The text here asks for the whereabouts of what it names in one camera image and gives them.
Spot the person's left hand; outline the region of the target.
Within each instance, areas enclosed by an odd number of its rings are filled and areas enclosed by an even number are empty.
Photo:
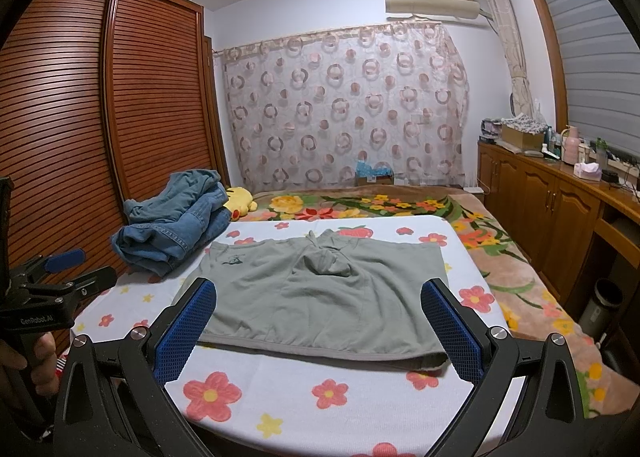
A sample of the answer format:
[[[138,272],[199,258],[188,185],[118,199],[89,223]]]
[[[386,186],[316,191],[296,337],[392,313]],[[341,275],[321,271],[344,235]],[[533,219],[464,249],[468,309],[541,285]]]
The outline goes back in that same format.
[[[60,381],[56,374],[58,357],[56,356],[56,344],[52,333],[44,333],[35,343],[32,349],[32,362],[29,363],[24,355],[18,353],[6,341],[1,341],[1,395],[11,397],[12,385],[6,378],[9,369],[23,370],[27,366],[32,367],[30,379],[41,396],[51,396],[58,393]]]

